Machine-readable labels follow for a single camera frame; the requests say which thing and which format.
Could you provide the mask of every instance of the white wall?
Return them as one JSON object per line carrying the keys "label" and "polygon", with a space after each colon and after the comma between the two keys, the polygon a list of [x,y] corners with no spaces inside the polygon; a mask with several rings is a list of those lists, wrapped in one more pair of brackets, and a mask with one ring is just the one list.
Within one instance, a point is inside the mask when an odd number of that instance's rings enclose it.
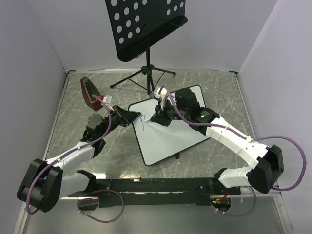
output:
{"label": "white wall", "polygon": [[[283,192],[296,234],[312,233],[312,1],[279,0],[238,73],[239,83],[258,137],[284,135],[305,150],[308,167],[302,183]],[[280,187],[292,185],[302,160],[282,141],[285,172]]]}
{"label": "white wall", "polygon": [[65,72],[26,0],[0,1],[1,233],[13,231],[17,190],[42,158]]}
{"label": "white wall", "polygon": [[[105,0],[27,1],[65,69],[144,65],[144,56],[128,63],[117,59]],[[152,47],[152,63],[158,67],[238,71],[275,3],[186,0],[189,22]]]}

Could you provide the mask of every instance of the white board with black border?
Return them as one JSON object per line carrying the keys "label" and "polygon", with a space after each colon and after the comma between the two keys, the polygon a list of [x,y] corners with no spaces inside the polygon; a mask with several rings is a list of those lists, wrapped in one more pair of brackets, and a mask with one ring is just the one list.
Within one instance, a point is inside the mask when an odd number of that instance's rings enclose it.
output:
{"label": "white board with black border", "polygon": [[[205,107],[200,86],[195,85],[189,88],[195,93],[200,106]],[[155,113],[156,105],[157,100],[148,99],[131,104],[128,108],[130,111],[142,113],[142,116],[133,122],[133,128],[146,166],[151,166],[208,139],[207,136],[193,130],[182,120],[172,120],[168,127],[157,123],[144,122]]]}

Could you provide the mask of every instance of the black music stand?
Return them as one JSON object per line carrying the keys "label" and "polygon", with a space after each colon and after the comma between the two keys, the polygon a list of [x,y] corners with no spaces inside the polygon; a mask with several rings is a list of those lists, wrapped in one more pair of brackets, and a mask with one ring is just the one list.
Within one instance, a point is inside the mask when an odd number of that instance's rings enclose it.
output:
{"label": "black music stand", "polygon": [[[114,88],[116,85],[130,80],[150,94],[165,72],[176,74],[156,68],[151,64],[150,47],[188,21],[185,17],[185,0],[105,1],[118,59],[129,62],[146,52],[146,66],[142,66],[141,70],[110,87]],[[155,85],[152,70],[163,72]],[[131,80],[132,77],[140,73],[147,76],[147,88]]]}

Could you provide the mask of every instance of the gray marble tabletop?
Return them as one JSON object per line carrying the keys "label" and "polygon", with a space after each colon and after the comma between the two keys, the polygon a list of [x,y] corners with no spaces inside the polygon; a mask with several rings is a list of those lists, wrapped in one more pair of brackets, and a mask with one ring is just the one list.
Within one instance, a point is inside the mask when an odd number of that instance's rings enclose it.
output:
{"label": "gray marble tabletop", "polygon": [[[80,79],[88,76],[102,94],[113,97],[112,105],[127,109],[132,103],[149,99],[145,90],[130,81],[114,89],[110,85],[132,72],[71,72],[49,146],[47,158],[55,157],[75,146],[82,138],[88,117],[94,113],[82,97]],[[162,73],[153,72],[154,80]],[[146,77],[133,78],[146,85]],[[178,71],[176,76],[165,74],[159,85],[167,84],[172,91],[182,87],[200,85],[206,106],[222,115],[232,126],[252,136],[250,123],[236,83],[234,73]],[[104,108],[98,111],[103,116]],[[240,168],[246,163],[221,143],[209,139],[180,153],[180,159],[170,157],[150,167],[145,166],[132,126],[118,127],[105,137],[106,145],[92,160],[81,164],[83,169],[97,178],[189,178],[211,177],[221,168]]]}

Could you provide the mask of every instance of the blue line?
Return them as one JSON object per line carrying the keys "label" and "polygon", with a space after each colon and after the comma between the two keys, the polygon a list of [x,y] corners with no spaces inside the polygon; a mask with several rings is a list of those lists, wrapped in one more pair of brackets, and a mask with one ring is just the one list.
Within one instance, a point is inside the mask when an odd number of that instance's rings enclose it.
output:
{"label": "blue line", "polygon": [[143,131],[144,131],[144,124],[143,124],[143,121],[145,121],[145,115],[141,115],[140,117],[140,122],[142,123],[142,126],[143,126]]}

